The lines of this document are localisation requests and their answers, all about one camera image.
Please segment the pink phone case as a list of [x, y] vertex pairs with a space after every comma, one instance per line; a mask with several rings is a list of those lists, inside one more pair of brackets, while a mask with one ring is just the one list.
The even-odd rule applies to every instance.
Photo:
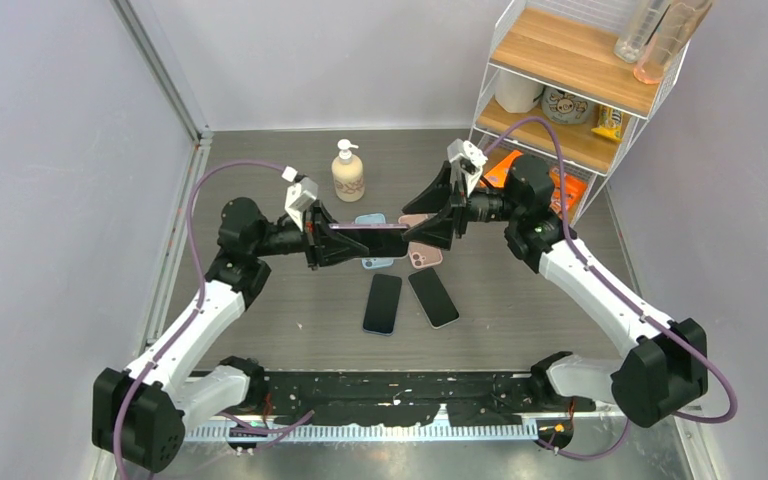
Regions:
[[[398, 222], [414, 227], [429, 218], [428, 214], [408, 214], [400, 216]], [[408, 247], [408, 258], [411, 265], [419, 270], [440, 265], [443, 261], [443, 254], [439, 248], [411, 242]]]

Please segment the dark phone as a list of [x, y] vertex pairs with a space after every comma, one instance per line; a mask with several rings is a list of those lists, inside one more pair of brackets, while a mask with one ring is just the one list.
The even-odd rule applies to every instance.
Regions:
[[329, 228], [368, 248], [365, 258], [403, 258], [409, 242], [403, 238], [409, 230], [406, 224], [334, 223]]

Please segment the light blue phone case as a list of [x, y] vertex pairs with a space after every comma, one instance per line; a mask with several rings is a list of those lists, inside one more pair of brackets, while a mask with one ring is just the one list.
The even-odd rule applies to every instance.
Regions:
[[[384, 224], [386, 222], [386, 216], [383, 213], [371, 213], [359, 215], [355, 218], [356, 224], [372, 225], [372, 224]], [[365, 270], [377, 270], [391, 267], [395, 260], [393, 258], [361, 258], [361, 266]]]

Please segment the black smartphone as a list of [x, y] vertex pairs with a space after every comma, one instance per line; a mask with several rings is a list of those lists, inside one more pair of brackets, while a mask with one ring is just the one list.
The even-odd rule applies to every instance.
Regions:
[[409, 275], [408, 281], [432, 328], [442, 328], [460, 318], [457, 307], [433, 268]]

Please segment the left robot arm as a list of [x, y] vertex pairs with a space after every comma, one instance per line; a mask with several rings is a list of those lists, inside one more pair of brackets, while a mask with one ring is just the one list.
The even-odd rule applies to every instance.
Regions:
[[92, 443], [152, 473], [166, 469], [186, 434], [235, 406], [258, 412], [267, 398], [250, 362], [230, 358], [198, 381], [198, 362], [259, 296], [271, 273], [264, 257], [302, 253], [310, 268], [366, 257], [371, 246], [354, 225], [340, 225], [320, 202], [269, 221], [246, 197], [221, 211], [219, 251], [196, 296], [160, 339], [123, 370], [107, 368], [93, 385]]

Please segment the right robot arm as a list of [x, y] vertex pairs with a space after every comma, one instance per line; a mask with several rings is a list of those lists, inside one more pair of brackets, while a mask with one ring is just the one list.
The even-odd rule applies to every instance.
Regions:
[[531, 368], [531, 397], [556, 410], [581, 397], [616, 405], [635, 425], [651, 427], [708, 391], [707, 336], [693, 319], [681, 322], [647, 304], [618, 281], [552, 209], [555, 184], [547, 163], [518, 156], [500, 188], [478, 186], [464, 157], [445, 161], [402, 209], [424, 214], [406, 239], [448, 250], [471, 222], [503, 222], [515, 258], [559, 287], [601, 328], [619, 359], [558, 352]]

